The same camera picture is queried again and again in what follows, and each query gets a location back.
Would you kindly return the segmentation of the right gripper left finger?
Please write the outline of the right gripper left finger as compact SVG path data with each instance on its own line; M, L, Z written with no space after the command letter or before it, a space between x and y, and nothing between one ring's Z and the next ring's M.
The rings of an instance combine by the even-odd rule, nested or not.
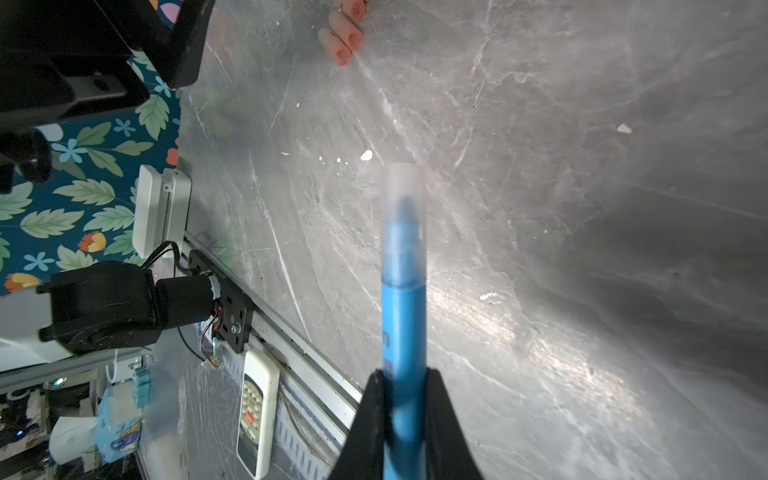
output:
M375 370L369 377L346 442L329 480L382 480L384 471L384 377Z

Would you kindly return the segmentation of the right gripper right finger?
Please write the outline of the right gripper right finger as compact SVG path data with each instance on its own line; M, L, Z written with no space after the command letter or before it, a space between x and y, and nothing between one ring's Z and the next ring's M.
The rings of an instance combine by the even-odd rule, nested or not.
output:
M482 480L440 372L428 368L425 382L425 459L429 480Z

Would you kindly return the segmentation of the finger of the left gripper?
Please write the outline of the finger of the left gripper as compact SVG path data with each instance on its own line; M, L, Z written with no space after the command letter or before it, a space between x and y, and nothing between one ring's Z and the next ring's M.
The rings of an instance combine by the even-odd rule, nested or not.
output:
M148 1L109 1L107 16L133 50L145 53L171 88L187 87L199 76L213 0L184 1L168 27Z

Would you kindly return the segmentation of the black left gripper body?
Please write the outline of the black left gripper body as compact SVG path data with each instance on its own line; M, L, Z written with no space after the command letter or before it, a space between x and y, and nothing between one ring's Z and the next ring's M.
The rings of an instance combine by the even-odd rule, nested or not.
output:
M149 97L95 1L1 3L1 130L131 110Z

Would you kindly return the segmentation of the translucent pink marker cap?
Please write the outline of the translucent pink marker cap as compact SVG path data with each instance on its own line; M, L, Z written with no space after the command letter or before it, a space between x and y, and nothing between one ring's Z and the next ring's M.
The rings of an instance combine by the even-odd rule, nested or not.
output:
M329 28L321 28L317 36L320 44L339 66L346 66L349 63L352 52L334 31Z

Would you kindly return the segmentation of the translucent purple marker cap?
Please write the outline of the translucent purple marker cap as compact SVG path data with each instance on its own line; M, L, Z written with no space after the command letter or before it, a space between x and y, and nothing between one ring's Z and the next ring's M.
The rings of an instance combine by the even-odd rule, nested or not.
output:
M329 25L336 36L352 51L357 51L363 42L363 32L342 11L332 12Z

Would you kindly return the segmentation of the translucent highlighter cap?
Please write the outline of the translucent highlighter cap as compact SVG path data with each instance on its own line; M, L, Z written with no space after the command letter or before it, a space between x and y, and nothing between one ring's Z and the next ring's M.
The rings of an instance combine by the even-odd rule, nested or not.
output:
M362 22L366 17L365 0L336 0L338 8L355 22Z

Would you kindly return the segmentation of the blue marker pen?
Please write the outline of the blue marker pen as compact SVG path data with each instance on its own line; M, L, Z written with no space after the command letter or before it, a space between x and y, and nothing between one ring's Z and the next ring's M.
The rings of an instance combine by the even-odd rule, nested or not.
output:
M424 479L427 346L426 185L422 167L392 163L381 192L385 479Z

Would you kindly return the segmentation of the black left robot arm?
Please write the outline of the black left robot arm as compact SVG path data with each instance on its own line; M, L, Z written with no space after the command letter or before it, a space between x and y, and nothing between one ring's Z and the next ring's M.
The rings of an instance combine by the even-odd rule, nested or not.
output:
M210 1L1 5L1 363L149 348L214 311L208 281L155 280L182 243L181 97Z

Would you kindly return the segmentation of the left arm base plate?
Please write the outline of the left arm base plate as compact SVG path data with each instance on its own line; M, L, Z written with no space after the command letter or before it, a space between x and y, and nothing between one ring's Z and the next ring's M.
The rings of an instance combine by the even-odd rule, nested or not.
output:
M190 268L217 279L214 293L213 337L226 342L235 354L242 354L249 341L255 304L223 267L200 249L190 251Z

